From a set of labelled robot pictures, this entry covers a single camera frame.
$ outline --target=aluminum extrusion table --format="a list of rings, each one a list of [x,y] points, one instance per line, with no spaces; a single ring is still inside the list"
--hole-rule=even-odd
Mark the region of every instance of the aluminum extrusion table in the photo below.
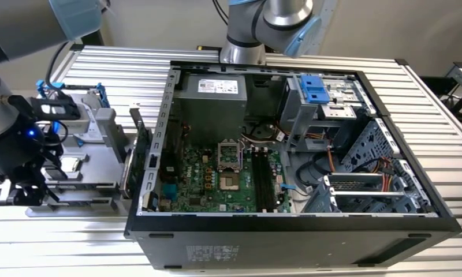
[[[135,132],[128,107],[145,124],[158,119],[170,60],[218,62],[215,51],[91,47],[71,51],[53,80],[107,86],[116,121]],[[462,126],[403,63],[393,59],[268,54],[271,66],[362,70],[393,115],[419,163],[462,225]],[[136,242],[124,239],[125,218],[28,218],[23,207],[0,207],[0,275],[151,274],[151,276],[462,276],[462,234],[387,269],[152,271]]]

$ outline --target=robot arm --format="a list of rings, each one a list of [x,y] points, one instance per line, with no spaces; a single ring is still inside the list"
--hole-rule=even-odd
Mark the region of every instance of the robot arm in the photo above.
[[[76,40],[100,26],[97,0],[0,0],[0,63]],[[41,205],[45,195],[53,197],[41,167],[51,164],[59,169],[63,148],[53,128],[40,130],[36,121],[76,117],[72,102],[68,96],[41,99],[35,111],[35,105],[12,95],[0,80],[0,180],[11,182],[0,205]],[[41,118],[41,104],[65,107],[69,112]]]
[[[266,44],[296,58],[313,45],[321,18],[313,0],[228,0],[230,20],[222,63],[264,64]]]

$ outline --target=power supply label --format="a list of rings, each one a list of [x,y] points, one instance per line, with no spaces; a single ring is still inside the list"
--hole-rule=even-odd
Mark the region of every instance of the power supply label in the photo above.
[[[238,94],[238,81],[202,79],[199,81],[199,92]]]

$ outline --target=ram slot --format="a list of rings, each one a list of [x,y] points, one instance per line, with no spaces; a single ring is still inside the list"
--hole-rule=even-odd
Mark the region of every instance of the ram slot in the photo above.
[[[252,153],[252,172],[255,185],[256,211],[274,211],[274,188],[270,174],[267,151],[259,150]]]

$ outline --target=green motherboard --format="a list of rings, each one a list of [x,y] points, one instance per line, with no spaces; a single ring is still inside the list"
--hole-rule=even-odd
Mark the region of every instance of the green motherboard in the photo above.
[[[222,159],[236,162],[236,150],[222,148]],[[279,153],[268,150],[271,187],[275,209],[290,212],[287,192],[280,191],[283,169]],[[252,152],[243,150],[240,170],[218,170],[218,148],[186,147],[182,176],[175,197],[166,201],[164,211],[171,212],[258,212],[254,186]]]

